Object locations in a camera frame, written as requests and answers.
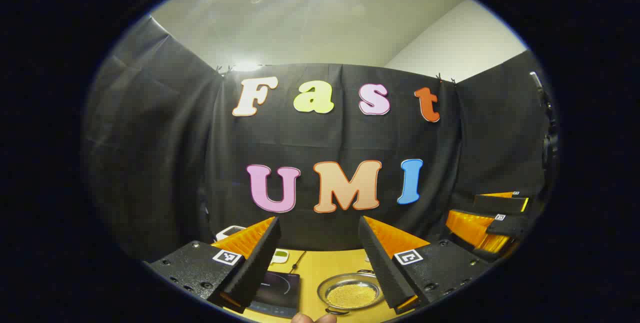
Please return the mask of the pile of soybeans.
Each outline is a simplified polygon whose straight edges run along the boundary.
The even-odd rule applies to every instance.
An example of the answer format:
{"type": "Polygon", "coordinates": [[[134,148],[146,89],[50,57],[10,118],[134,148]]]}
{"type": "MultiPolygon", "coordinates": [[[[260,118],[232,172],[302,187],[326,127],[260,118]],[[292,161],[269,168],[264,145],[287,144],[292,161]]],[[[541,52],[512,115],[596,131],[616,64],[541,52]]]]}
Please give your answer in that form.
{"type": "Polygon", "coordinates": [[[377,299],[378,293],[366,285],[347,284],[338,286],[327,293],[327,302],[340,309],[359,309],[377,299]]]}

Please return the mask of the black induction cooktop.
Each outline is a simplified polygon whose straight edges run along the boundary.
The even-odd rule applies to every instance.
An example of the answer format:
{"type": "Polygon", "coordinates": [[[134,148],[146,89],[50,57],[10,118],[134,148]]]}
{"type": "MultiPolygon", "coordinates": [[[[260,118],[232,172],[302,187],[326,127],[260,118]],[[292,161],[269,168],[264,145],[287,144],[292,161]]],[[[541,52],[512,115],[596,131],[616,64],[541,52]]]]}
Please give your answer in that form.
{"type": "Polygon", "coordinates": [[[300,295],[299,274],[267,271],[248,309],[292,319],[299,312],[300,295]]]}

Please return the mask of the white box appliance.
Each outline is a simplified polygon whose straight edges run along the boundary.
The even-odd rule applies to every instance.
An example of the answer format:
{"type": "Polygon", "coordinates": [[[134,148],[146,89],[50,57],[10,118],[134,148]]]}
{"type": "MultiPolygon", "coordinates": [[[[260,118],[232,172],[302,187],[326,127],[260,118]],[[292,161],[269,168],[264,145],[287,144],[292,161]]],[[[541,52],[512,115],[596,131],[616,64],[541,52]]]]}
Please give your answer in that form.
{"type": "Polygon", "coordinates": [[[217,241],[224,240],[227,237],[230,237],[231,235],[237,234],[238,232],[242,232],[245,229],[246,229],[246,227],[242,227],[242,226],[238,226],[238,225],[228,226],[228,227],[222,229],[221,231],[218,231],[217,234],[215,234],[215,241],[217,242],[217,241]]]}

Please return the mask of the stainless steel pot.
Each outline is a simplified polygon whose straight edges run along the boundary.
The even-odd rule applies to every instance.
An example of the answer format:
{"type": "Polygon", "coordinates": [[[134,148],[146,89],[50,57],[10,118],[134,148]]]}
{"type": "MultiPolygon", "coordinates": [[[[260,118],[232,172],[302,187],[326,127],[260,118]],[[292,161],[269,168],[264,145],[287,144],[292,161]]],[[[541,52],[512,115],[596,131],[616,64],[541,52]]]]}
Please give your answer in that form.
{"type": "Polygon", "coordinates": [[[334,316],[345,316],[353,311],[369,309],[370,307],[374,307],[375,305],[380,304],[384,300],[382,286],[377,278],[377,275],[375,275],[373,270],[368,269],[361,269],[352,273],[338,274],[331,276],[326,280],[323,280],[323,282],[320,283],[317,287],[317,295],[322,303],[326,306],[325,312],[334,316]],[[329,301],[327,300],[327,293],[329,293],[336,287],[350,284],[365,285],[375,289],[375,291],[377,291],[376,300],[368,305],[364,305],[363,307],[353,309],[342,309],[340,307],[330,305],[329,301]]]}

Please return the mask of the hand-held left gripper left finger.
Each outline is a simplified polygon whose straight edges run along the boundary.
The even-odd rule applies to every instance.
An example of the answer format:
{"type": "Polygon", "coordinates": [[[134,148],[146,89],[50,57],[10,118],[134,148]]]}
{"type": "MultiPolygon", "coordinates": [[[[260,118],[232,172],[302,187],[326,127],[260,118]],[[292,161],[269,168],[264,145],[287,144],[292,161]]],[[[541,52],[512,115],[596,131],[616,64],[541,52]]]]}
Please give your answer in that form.
{"type": "Polygon", "coordinates": [[[177,289],[242,314],[261,286],[280,238],[281,223],[272,216],[214,243],[192,241],[144,264],[177,289]]]}

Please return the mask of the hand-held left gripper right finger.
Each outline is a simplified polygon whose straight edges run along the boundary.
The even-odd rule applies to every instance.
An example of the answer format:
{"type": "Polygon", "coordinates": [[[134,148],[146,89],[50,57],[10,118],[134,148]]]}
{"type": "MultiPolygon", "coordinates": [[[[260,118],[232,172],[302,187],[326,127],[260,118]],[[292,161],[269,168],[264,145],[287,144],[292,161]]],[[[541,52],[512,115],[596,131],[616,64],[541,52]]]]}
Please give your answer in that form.
{"type": "Polygon", "coordinates": [[[398,315],[455,295],[492,267],[450,239],[428,242],[364,215],[358,236],[387,305],[398,315]]]}

